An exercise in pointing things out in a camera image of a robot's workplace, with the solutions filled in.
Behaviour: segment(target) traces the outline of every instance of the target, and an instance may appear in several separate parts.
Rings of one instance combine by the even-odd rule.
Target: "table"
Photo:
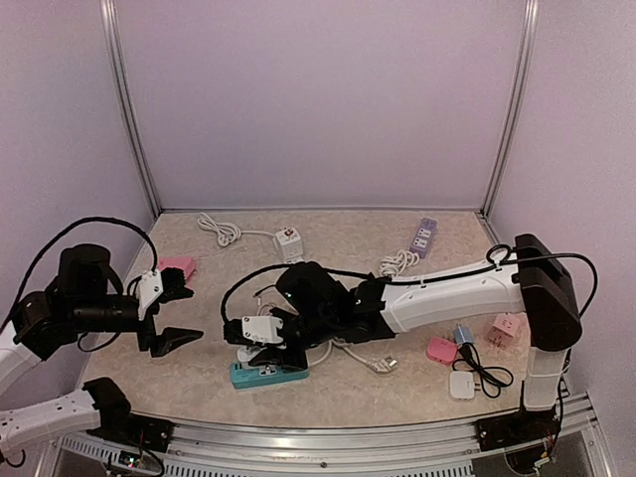
[[[468,264],[483,258],[490,243],[477,218],[469,212],[415,211],[289,211],[214,213],[217,221],[234,222],[244,230],[276,232],[296,227],[303,238],[305,259],[324,266],[377,271],[380,259],[406,247],[422,217],[438,221],[438,232],[426,260],[407,274]],[[166,326],[203,330],[205,336],[170,355],[151,359],[139,353],[136,338],[123,335],[115,344],[94,353],[84,371],[85,381],[108,376],[126,393],[133,409],[168,418],[274,427],[356,427],[431,422],[474,416],[517,407],[525,375],[530,332],[525,315],[515,342],[506,350],[484,341],[492,315],[436,323],[393,340],[355,346],[368,358],[392,355],[397,369],[379,376],[340,350],[313,368],[307,380],[236,391],[230,382],[234,346],[223,340],[220,302],[226,290],[257,268],[277,262],[268,238],[243,236],[220,248],[216,236],[201,231],[197,214],[164,214],[150,236],[160,256],[189,255],[197,272],[189,286],[195,297],[162,305],[157,329]],[[149,268],[149,249],[142,248],[129,276]],[[255,290],[273,283],[276,272],[241,288],[229,304],[231,317],[254,314]],[[355,279],[343,279],[353,286]],[[280,304],[281,297],[266,299]],[[429,361],[426,344],[432,336],[450,338],[457,324],[471,328],[482,362],[501,365],[515,375],[512,387],[498,399],[481,393],[472,401],[452,400],[449,368]],[[309,360],[323,352],[312,350]]]

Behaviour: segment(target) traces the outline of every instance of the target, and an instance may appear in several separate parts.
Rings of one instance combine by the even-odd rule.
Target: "cable connector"
[[[470,332],[470,329],[466,326],[457,325],[457,329],[454,331],[453,336],[455,337],[455,343],[457,343],[458,347],[465,345],[466,343],[475,343],[473,339],[473,334]]]

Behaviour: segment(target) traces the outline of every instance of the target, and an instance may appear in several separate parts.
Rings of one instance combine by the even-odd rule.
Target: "white plug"
[[[469,371],[450,373],[450,395],[455,399],[471,400],[475,398],[475,381]]]
[[[294,227],[274,234],[274,247],[278,257],[285,263],[302,261],[302,238]]]

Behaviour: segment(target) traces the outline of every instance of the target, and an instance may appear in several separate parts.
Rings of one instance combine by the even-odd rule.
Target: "pink object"
[[[515,315],[497,315],[486,340],[499,348],[506,348],[515,338],[519,318]]]
[[[159,258],[157,268],[159,271],[164,268],[180,268],[186,275],[186,281],[188,281],[195,272],[196,265],[194,259],[189,256],[166,256]]]
[[[426,348],[426,357],[442,365],[451,365],[457,356],[457,345],[433,336]]]

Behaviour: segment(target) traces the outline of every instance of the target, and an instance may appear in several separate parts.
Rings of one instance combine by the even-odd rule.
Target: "vertical metal post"
[[[528,72],[530,70],[530,60],[535,43],[535,33],[537,31],[537,21],[539,17],[539,0],[526,0],[526,12],[524,16],[524,24],[522,30],[521,44],[519,46],[519,55],[517,57],[517,66],[515,68],[515,78],[513,89],[508,103],[508,112],[506,114],[506,122],[504,123],[504,131],[499,143],[497,151],[497,160],[488,184],[486,198],[481,208],[481,214],[486,222],[490,220],[490,215],[497,199],[497,194],[501,187],[501,181],[510,155],[510,149],[513,143],[515,128],[519,120],[521,105],[526,90],[526,82],[528,81]]]
[[[137,172],[139,173],[139,178],[141,179],[141,185],[146,201],[148,202],[148,207],[150,208],[153,218],[156,220],[162,213],[162,207],[141,144],[139,128],[137,127],[137,120],[130,99],[130,91],[128,89],[128,82],[126,81],[126,69],[121,52],[121,41],[119,40],[119,30],[117,28],[117,13],[115,11],[114,0],[100,0],[99,3],[101,7],[103,31],[106,37],[106,47],[108,49],[108,56],[110,57],[110,66],[112,68],[115,90],[117,92],[117,99],[119,100],[119,107],[121,108],[126,135],[130,142],[132,155],[135,160]]]

